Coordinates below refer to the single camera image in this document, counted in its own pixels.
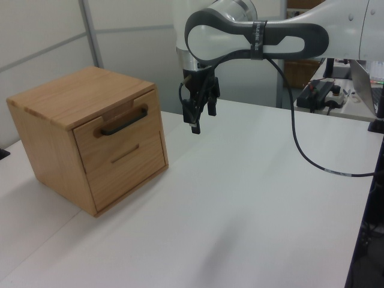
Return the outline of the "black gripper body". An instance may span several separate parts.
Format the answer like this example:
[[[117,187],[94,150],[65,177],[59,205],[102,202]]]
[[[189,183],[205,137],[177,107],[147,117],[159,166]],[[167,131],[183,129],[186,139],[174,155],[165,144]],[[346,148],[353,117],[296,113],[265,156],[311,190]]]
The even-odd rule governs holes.
[[[205,86],[205,92],[209,95],[217,96],[217,81],[215,79],[215,73],[212,67],[208,67],[198,71],[183,69],[183,77],[186,79],[191,76],[185,86],[190,92],[191,97],[198,96],[198,93],[202,90],[203,84],[208,77],[208,82]]]

